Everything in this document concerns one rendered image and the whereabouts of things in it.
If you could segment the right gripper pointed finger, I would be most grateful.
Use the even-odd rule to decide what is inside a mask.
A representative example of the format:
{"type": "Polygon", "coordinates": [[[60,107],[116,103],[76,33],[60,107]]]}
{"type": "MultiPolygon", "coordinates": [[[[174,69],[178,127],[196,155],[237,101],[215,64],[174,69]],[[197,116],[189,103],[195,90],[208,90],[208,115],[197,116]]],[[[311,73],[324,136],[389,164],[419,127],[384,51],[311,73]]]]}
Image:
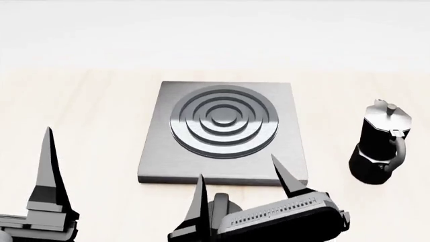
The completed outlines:
{"type": "Polygon", "coordinates": [[[210,242],[208,197],[204,177],[200,174],[193,199],[184,221],[167,235],[168,242],[210,242]]]}
{"type": "Polygon", "coordinates": [[[272,163],[275,169],[275,172],[278,176],[279,182],[284,189],[288,198],[296,197],[299,195],[303,195],[308,193],[308,188],[298,181],[283,165],[280,161],[275,157],[275,155],[271,155],[272,163]]]}

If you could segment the left gripper pointed grey finger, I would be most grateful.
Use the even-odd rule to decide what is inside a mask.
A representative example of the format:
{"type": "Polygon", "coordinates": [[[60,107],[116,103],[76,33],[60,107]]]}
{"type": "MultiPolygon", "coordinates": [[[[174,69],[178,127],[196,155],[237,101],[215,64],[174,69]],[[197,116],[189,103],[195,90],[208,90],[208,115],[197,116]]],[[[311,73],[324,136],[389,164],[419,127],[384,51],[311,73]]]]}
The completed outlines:
{"type": "Polygon", "coordinates": [[[79,219],[79,213],[71,207],[61,177],[51,128],[46,129],[42,141],[36,185],[26,208],[27,221],[31,225],[50,231],[65,231],[79,219]]]}

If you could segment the grey round stove knob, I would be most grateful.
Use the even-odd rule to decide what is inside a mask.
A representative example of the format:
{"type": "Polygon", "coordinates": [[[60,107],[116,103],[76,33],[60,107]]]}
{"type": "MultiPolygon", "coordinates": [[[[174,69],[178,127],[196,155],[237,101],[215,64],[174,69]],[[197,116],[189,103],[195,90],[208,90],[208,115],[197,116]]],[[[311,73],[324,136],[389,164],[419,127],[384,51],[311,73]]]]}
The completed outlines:
{"type": "Polygon", "coordinates": [[[213,201],[208,203],[208,209],[211,227],[219,226],[226,215],[242,211],[239,205],[230,201],[227,193],[216,193],[213,201]]]}

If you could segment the grey square stove plate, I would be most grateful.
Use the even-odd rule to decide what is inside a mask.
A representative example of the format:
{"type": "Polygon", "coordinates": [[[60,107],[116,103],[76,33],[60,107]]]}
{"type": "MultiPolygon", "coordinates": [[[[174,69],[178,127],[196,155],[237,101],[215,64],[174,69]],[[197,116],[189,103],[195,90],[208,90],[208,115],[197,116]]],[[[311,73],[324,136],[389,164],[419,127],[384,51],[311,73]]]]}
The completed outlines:
{"type": "Polygon", "coordinates": [[[271,155],[292,175],[307,183],[308,172],[300,136],[292,86],[279,82],[178,82],[161,83],[140,164],[141,183],[194,184],[202,174],[213,185],[278,186],[271,155]],[[263,149],[236,159],[214,159],[189,151],[171,133],[169,119],[185,95],[215,85],[236,85],[264,95],[275,107],[279,126],[275,138],[263,149]]]}

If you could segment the round grey ringed burner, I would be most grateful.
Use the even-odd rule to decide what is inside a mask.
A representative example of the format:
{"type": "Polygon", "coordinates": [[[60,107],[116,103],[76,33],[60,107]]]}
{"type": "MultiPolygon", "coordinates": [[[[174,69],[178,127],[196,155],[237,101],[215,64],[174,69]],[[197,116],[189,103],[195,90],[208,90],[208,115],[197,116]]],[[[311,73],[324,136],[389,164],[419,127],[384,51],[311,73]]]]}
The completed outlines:
{"type": "Polygon", "coordinates": [[[262,94],[236,85],[200,88],[174,106],[169,125],[175,140],[189,151],[214,159],[256,153],[276,136],[279,118],[262,94]]]}

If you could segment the black and silver moka pot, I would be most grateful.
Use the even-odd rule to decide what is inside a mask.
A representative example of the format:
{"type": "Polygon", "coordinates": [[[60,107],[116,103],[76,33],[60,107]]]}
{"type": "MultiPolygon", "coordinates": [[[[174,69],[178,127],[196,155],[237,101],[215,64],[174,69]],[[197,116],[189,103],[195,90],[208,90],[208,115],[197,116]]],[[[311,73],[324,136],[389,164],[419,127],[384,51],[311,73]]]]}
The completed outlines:
{"type": "Polygon", "coordinates": [[[412,118],[395,104],[377,99],[363,117],[359,142],[349,159],[353,177],[370,185],[382,185],[406,159],[406,143],[412,118]]]}

